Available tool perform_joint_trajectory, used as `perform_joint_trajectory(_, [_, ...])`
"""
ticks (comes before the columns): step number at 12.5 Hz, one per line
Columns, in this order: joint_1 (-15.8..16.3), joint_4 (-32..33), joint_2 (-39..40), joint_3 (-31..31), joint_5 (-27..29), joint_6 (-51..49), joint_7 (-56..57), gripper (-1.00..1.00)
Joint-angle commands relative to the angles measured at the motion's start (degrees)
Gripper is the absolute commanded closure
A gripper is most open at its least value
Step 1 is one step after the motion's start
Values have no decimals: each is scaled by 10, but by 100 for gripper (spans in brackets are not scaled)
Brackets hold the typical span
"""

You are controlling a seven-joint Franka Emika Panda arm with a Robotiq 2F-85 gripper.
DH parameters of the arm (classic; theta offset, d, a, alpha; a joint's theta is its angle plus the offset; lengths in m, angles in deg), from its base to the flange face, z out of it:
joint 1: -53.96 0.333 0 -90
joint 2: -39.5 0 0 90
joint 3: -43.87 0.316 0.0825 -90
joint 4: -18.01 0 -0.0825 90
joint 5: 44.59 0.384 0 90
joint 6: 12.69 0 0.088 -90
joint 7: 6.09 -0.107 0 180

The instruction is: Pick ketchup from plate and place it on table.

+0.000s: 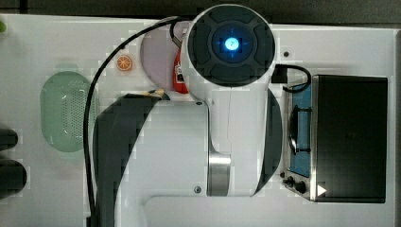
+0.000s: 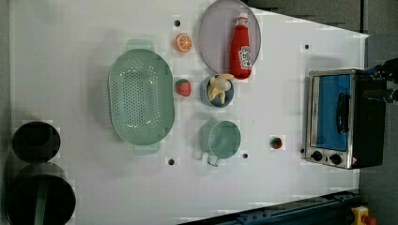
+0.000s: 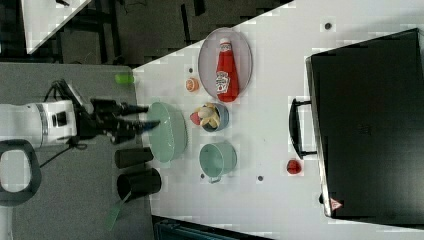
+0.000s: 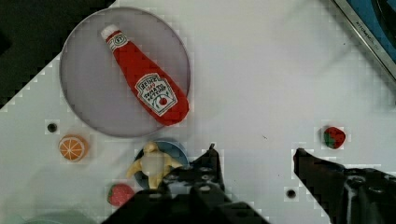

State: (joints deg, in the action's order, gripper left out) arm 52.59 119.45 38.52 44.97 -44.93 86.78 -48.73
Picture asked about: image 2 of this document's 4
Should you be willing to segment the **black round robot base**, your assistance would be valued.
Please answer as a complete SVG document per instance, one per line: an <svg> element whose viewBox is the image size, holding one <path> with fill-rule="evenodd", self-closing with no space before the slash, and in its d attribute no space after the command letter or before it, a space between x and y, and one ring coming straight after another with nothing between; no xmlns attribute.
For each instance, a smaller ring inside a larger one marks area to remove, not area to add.
<svg viewBox="0 0 398 225"><path fill-rule="evenodd" d="M59 151L58 131L45 122L33 121L20 126L12 137L15 155L29 163L47 162Z"/></svg>

